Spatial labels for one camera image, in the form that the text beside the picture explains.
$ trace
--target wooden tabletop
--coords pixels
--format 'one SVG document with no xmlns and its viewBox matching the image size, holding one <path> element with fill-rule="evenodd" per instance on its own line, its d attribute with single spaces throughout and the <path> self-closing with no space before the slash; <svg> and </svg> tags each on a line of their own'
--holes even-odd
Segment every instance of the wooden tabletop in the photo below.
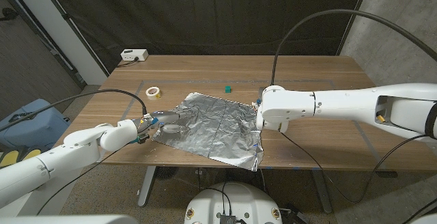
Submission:
<svg viewBox="0 0 437 224">
<path fill-rule="evenodd" d="M 118 68 L 101 89 L 116 88 L 137 94 L 147 111 L 169 110 L 191 92 L 251 104 L 259 87 L 270 83 L 273 56 L 171 56 L 151 55 L 146 61 Z M 359 89 L 373 87 L 367 75 L 350 57 L 280 56 L 275 84 L 292 90 Z M 230 85 L 232 92 L 225 93 Z M 162 91 L 158 100 L 148 100 L 147 88 Z M 141 117 L 141 105 L 116 93 L 94 95 L 73 121 L 64 137 L 76 130 L 101 123 Z M 353 122 L 304 118 L 290 122 L 286 134 L 311 153 L 325 169 L 370 170 L 391 148 L 404 139 L 373 126 Z M 263 130 L 264 158 L 260 168 L 313 169 L 317 165 L 279 132 Z M 232 167 L 149 140 L 124 147 L 105 160 L 118 165 L 181 167 Z M 386 170 L 435 170 L 436 155 L 426 144 L 411 141 L 382 165 Z"/>
</svg>

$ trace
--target blue case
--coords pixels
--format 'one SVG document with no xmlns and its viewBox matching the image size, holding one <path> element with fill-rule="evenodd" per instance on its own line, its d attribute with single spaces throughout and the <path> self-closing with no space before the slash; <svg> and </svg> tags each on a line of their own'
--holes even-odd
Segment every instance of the blue case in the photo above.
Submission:
<svg viewBox="0 0 437 224">
<path fill-rule="evenodd" d="M 41 109 L 50 103 L 37 99 L 21 107 L 0 122 L 0 127 L 9 123 L 15 114 L 28 113 Z M 0 132 L 0 143 L 8 148 L 35 145 L 52 148 L 70 125 L 57 109 L 50 108 L 37 114 L 32 120 L 23 121 Z"/>
</svg>

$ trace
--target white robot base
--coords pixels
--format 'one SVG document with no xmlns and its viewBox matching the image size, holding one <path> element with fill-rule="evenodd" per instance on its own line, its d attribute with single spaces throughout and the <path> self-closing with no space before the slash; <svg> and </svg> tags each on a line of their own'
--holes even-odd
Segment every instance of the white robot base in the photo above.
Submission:
<svg viewBox="0 0 437 224">
<path fill-rule="evenodd" d="M 211 188 L 221 191 L 223 184 Z M 227 198 L 220 191 L 207 188 L 193 198 L 186 208 L 184 223 L 282 223 L 278 205 L 258 188 L 241 182 L 227 182 L 224 192 L 231 202 L 231 214 Z"/>
</svg>

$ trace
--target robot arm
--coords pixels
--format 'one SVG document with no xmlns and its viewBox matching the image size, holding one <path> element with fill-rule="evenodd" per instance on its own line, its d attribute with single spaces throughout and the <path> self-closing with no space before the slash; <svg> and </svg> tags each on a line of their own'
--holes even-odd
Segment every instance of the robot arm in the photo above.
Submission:
<svg viewBox="0 0 437 224">
<path fill-rule="evenodd" d="M 96 162 L 100 158 L 99 146 L 114 152 L 128 143 L 144 143 L 150 137 L 149 130 L 157 127 L 158 121 L 163 125 L 188 115 L 155 111 L 139 119 L 120 121 L 116 127 L 101 124 L 73 132 L 64 139 L 63 145 L 0 170 L 0 208 L 54 177 Z M 173 130 L 171 124 L 165 126 Z"/>
<path fill-rule="evenodd" d="M 365 122 L 405 138 L 437 137 L 437 84 L 407 83 L 383 87 L 318 92 L 267 87 L 257 111 L 258 129 L 285 132 L 290 120 L 322 117 Z"/>
</svg>

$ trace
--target tape roll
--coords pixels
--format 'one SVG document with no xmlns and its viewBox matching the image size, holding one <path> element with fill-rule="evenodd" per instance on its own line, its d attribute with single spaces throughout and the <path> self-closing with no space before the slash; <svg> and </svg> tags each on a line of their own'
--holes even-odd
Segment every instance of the tape roll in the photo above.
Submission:
<svg viewBox="0 0 437 224">
<path fill-rule="evenodd" d="M 145 91 L 145 94 L 150 100 L 159 99 L 161 97 L 159 87 L 149 87 L 149 89 Z"/>
</svg>

